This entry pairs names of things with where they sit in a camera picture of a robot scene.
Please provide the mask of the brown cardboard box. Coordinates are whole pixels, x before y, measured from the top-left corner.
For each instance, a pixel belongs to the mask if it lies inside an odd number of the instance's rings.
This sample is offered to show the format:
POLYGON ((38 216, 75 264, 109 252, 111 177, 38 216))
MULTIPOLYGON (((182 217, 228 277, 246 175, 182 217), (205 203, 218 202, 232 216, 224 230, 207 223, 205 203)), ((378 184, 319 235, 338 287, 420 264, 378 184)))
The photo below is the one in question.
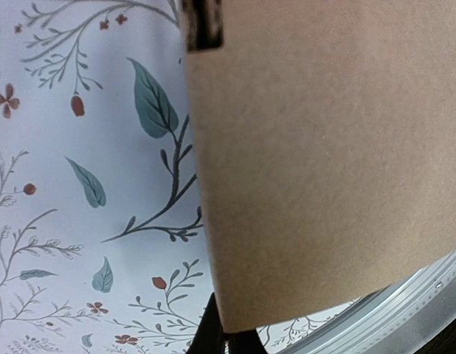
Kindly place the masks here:
POLYGON ((456 1, 184 1, 182 22, 225 332, 456 249, 456 1))

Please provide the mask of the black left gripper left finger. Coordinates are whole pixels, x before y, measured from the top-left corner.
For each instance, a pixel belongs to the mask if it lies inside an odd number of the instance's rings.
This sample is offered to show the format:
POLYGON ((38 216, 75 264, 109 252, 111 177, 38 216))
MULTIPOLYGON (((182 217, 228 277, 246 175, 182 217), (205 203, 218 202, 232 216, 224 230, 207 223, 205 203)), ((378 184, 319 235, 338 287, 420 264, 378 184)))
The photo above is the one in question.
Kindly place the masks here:
POLYGON ((215 294, 211 294, 187 354, 222 354, 224 342, 215 294))

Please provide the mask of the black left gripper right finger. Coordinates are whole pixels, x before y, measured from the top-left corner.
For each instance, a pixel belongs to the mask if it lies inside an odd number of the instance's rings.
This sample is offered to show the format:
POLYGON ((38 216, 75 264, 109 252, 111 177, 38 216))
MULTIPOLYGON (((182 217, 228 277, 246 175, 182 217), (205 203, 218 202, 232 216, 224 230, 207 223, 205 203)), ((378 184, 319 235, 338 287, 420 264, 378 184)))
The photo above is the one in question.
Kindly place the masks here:
POLYGON ((267 354, 256 329, 227 336, 229 354, 267 354))

